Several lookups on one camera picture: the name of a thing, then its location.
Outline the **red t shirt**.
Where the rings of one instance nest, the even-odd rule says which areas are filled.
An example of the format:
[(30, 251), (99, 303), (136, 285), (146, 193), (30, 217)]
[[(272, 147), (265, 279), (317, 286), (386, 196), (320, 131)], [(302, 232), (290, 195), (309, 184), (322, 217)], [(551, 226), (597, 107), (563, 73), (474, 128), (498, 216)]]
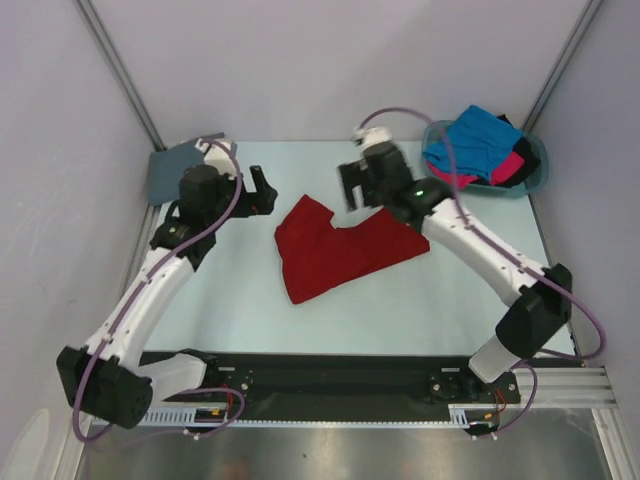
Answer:
[(430, 251), (424, 236), (386, 209), (352, 227), (333, 226), (333, 217), (304, 195), (275, 230), (285, 289), (295, 305)]

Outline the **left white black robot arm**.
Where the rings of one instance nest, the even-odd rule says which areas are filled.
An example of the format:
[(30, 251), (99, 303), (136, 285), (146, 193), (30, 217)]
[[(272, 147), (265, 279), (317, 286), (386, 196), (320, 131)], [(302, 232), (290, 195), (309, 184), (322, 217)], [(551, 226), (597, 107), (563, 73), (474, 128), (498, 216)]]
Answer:
[(75, 416), (85, 413), (131, 429), (151, 406), (175, 395), (191, 392), (207, 400), (219, 392), (221, 376), (213, 369), (212, 354), (184, 349), (147, 365), (141, 357), (169, 303), (215, 246), (223, 223), (273, 212), (277, 190), (260, 166), (251, 166), (250, 174), (252, 192), (239, 176), (214, 166), (184, 172), (179, 197), (116, 309), (82, 347), (65, 347), (56, 359)]

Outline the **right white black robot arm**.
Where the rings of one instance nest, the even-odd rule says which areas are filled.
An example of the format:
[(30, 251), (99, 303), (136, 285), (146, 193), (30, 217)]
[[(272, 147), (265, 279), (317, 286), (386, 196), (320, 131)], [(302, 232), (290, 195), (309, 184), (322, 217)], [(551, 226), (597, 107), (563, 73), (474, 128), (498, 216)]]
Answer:
[(414, 178), (395, 143), (364, 148), (359, 160), (340, 165), (338, 172), (348, 210), (356, 209), (354, 191), (361, 190), (365, 206), (385, 208), (396, 221), (446, 247), (507, 306), (461, 376), (469, 399), (486, 400), (504, 372), (538, 354), (570, 319), (569, 270), (560, 264), (546, 268), (510, 247), (461, 206), (445, 181)]

